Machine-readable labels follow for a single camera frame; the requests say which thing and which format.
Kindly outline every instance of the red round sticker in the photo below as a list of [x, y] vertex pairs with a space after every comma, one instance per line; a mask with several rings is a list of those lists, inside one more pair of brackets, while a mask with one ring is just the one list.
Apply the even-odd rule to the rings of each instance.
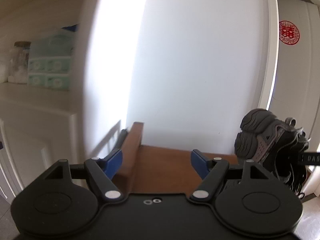
[[284, 44], [294, 45], [300, 39], [300, 33], [296, 25], [289, 21], [279, 22], [279, 40]]

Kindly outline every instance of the white wall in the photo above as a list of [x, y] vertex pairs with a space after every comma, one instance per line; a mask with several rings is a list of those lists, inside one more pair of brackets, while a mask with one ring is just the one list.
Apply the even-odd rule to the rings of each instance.
[[267, 50], [267, 0], [147, 0], [127, 125], [145, 122], [143, 144], [233, 153]]

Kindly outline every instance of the brown lid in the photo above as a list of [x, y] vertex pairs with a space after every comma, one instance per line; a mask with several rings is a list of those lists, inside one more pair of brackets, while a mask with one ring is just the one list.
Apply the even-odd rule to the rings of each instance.
[[29, 47], [30, 47], [30, 44], [31, 44], [30, 41], [16, 41], [16, 42], [14, 43], [14, 46], [15, 46], [15, 47], [27, 47], [27, 48], [29, 48]]

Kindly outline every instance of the wooden shelf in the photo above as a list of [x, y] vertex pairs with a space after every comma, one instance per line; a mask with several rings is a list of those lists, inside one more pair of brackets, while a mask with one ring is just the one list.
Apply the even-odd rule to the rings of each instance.
[[70, 112], [68, 91], [32, 87], [25, 84], [0, 84], [0, 101], [43, 110]]

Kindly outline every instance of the tiled floor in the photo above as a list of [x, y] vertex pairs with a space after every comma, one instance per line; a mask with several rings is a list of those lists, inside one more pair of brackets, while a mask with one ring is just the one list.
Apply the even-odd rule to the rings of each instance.
[[19, 234], [10, 213], [10, 205], [0, 196], [0, 240], [12, 240]]
[[301, 240], [320, 240], [320, 197], [303, 203], [303, 216], [295, 233]]
[[[320, 197], [303, 204], [304, 213], [295, 234], [301, 240], [320, 240]], [[10, 213], [10, 205], [0, 196], [0, 240], [12, 240], [19, 234]]]

